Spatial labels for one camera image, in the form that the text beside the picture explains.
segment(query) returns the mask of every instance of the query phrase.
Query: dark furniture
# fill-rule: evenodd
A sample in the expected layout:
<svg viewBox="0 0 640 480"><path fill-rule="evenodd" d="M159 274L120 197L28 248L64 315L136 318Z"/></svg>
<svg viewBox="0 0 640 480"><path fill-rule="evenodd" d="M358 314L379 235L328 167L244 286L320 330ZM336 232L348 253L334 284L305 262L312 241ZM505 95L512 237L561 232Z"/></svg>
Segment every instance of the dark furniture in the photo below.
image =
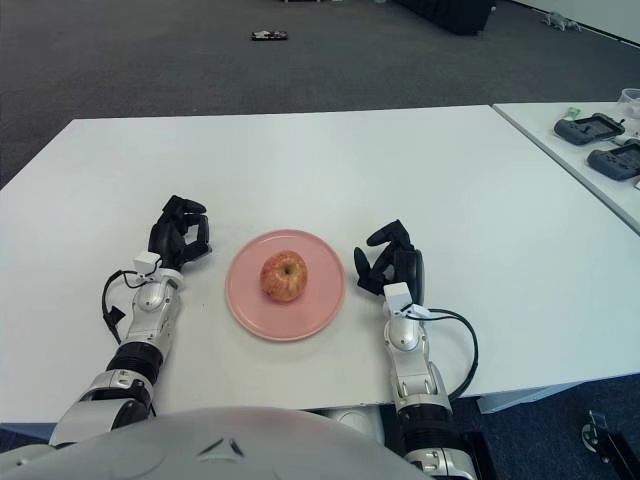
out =
<svg viewBox="0 0 640 480"><path fill-rule="evenodd" d="M396 0L447 30L475 35L484 30L495 0Z"/></svg>

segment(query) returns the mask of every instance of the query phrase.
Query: robotic arm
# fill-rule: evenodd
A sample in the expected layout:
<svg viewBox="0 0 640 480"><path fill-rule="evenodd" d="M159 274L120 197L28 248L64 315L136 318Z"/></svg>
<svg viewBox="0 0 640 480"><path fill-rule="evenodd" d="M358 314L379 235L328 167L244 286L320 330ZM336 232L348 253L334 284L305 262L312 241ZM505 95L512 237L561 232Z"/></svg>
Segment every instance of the robotic arm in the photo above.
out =
<svg viewBox="0 0 640 480"><path fill-rule="evenodd" d="M153 386L173 341L173 327L180 309L178 292L183 286L182 266L211 252L206 209L199 203L172 196L151 228L148 251L133 261L135 271L118 270L105 285L103 318L120 347L78 401L62 417L50 440L54 446L76 443L100 433L148 418ZM184 236L197 227L196 239ZM127 275L136 275L131 285ZM109 285L124 276L137 289L133 320L122 342L117 330L124 317L116 307L106 308Z"/></svg>
<svg viewBox="0 0 640 480"><path fill-rule="evenodd" d="M437 320L434 313L445 313L470 328L455 312L423 307L424 266L422 255L410 243L409 234L399 220L389 223L367 239L367 245L389 242L369 265L360 248L354 250L358 285L375 295L384 294L387 318L384 343L391 360L391 386L400 422L405 460L437 478L478 480L474 447L459 434L453 411L438 368L429 360L429 342L423 321ZM470 329L476 355L470 378L477 366L477 341Z"/></svg>

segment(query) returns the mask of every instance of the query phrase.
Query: white table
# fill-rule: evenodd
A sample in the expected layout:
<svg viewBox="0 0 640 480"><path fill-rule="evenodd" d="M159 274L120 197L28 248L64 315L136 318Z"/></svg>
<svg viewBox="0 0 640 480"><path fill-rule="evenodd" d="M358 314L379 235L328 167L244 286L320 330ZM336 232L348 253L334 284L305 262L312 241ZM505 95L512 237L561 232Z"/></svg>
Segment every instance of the white table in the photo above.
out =
<svg viewBox="0 0 640 480"><path fill-rule="evenodd" d="M597 172L587 164L587 157L593 150L611 150L618 145L610 141L576 146L563 140L553 131L553 126L567 112L569 107L581 110L579 118L600 112L615 120L625 118L615 103L506 103L494 108L515 127L547 152L571 175L584 184L595 196L606 203L637 233L640 234L640 190L634 188L639 177L618 182ZM626 118L627 134L640 132L640 120Z"/></svg>
<svg viewBox="0 0 640 480"><path fill-rule="evenodd" d="M356 287L352 252L395 218L422 249L428 304L475 326L467 395L640 371L637 235L488 106L76 120L0 191L0 422L57 421L104 369L102 286L174 193L208 207L214 250L184 269L160 413L390 402L382 299ZM250 334L224 296L236 252L283 227L329 242L348 285L337 318L293 343ZM128 312L131 292L113 292ZM429 333L451 390L468 334Z"/></svg>

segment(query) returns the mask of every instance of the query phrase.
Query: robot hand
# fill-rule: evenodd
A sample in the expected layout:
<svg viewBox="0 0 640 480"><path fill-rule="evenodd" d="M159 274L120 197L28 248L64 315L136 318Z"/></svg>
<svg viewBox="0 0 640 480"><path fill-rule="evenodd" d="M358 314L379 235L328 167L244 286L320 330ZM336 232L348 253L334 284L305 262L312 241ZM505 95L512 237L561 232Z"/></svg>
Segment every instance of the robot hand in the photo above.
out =
<svg viewBox="0 0 640 480"><path fill-rule="evenodd" d="M382 295L385 285L405 282L413 301L422 304L424 300L422 254L411 244L409 233L400 220L385 225L367 239L367 245L370 247L382 245L385 242L389 244L373 267L369 265L367 257L360 248L354 249L353 259L360 277L358 286L374 295Z"/></svg>
<svg viewBox="0 0 640 480"><path fill-rule="evenodd" d="M182 266L211 252L207 209L192 200L173 195L151 228L149 251L160 255L163 268L180 271ZM197 238L186 244L189 227L198 226Z"/></svg>

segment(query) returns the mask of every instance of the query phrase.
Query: white wall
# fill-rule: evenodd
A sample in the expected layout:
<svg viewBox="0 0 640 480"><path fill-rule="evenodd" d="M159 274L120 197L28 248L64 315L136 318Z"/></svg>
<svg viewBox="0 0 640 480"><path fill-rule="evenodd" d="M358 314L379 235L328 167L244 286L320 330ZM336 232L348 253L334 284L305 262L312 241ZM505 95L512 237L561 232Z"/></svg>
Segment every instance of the white wall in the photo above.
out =
<svg viewBox="0 0 640 480"><path fill-rule="evenodd" d="M640 43L640 0L517 0Z"/></svg>

